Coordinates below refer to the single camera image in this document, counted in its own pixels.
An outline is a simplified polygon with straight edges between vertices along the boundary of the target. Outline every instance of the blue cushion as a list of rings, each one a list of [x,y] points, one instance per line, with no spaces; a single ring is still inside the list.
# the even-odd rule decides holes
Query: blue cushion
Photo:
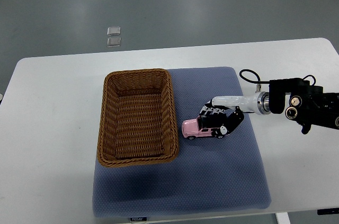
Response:
[[[183,138],[181,124],[215,96],[242,95],[232,68],[170,69],[180,152],[171,163],[106,168],[96,160],[96,217],[135,217],[264,209],[271,203],[248,114],[223,139]]]

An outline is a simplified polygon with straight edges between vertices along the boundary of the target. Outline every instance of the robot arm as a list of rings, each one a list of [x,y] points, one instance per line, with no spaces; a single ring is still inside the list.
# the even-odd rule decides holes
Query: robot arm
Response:
[[[257,76],[258,81],[251,81],[242,76],[248,71]],[[312,77],[314,83],[305,80]],[[222,113],[226,109],[235,110],[228,118],[226,128],[230,134],[243,120],[240,114],[281,114],[285,108],[285,96],[290,95],[290,106],[285,110],[289,120],[302,126],[301,132],[307,134],[311,125],[339,129],[339,93],[323,93],[323,87],[315,85],[315,78],[308,75],[304,78],[289,78],[260,81],[259,75],[252,70],[244,69],[240,77],[250,83],[269,84],[269,93],[257,91],[252,96],[217,96],[201,109],[200,115]]]

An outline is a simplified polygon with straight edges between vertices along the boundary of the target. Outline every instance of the toy car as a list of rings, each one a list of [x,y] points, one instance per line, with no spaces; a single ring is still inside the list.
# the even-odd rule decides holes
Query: toy car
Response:
[[[207,137],[223,138],[225,135],[218,135],[216,132],[224,127],[226,119],[226,114],[214,114],[200,115],[195,119],[185,120],[181,126],[182,135],[189,140]]]

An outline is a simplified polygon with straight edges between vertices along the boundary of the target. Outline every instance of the gray floor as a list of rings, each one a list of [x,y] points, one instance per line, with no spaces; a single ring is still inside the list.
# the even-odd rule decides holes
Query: gray floor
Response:
[[[24,57],[314,37],[339,51],[338,14],[339,0],[0,0],[0,93]],[[112,25],[122,45],[109,49]],[[290,218],[339,222],[316,211]],[[276,223],[273,215],[199,223],[210,222]]]

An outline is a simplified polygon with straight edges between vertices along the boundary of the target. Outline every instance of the wicker basket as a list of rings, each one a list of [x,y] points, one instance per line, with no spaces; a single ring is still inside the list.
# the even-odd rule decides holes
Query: wicker basket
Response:
[[[97,158],[105,167],[170,162],[179,153],[171,75],[115,71],[104,81]]]

